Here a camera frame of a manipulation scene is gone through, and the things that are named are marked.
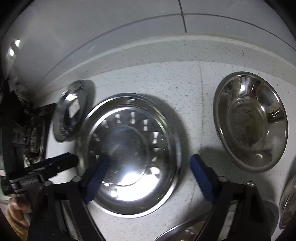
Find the left hand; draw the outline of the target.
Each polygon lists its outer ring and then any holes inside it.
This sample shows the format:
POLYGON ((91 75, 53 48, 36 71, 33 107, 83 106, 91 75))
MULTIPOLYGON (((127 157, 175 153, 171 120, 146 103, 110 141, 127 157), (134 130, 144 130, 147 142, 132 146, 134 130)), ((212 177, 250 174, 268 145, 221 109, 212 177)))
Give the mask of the left hand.
POLYGON ((12 219, 24 228, 29 227, 28 221, 25 219, 24 214, 30 213, 31 205, 24 197, 14 196, 9 200, 8 211, 12 219))

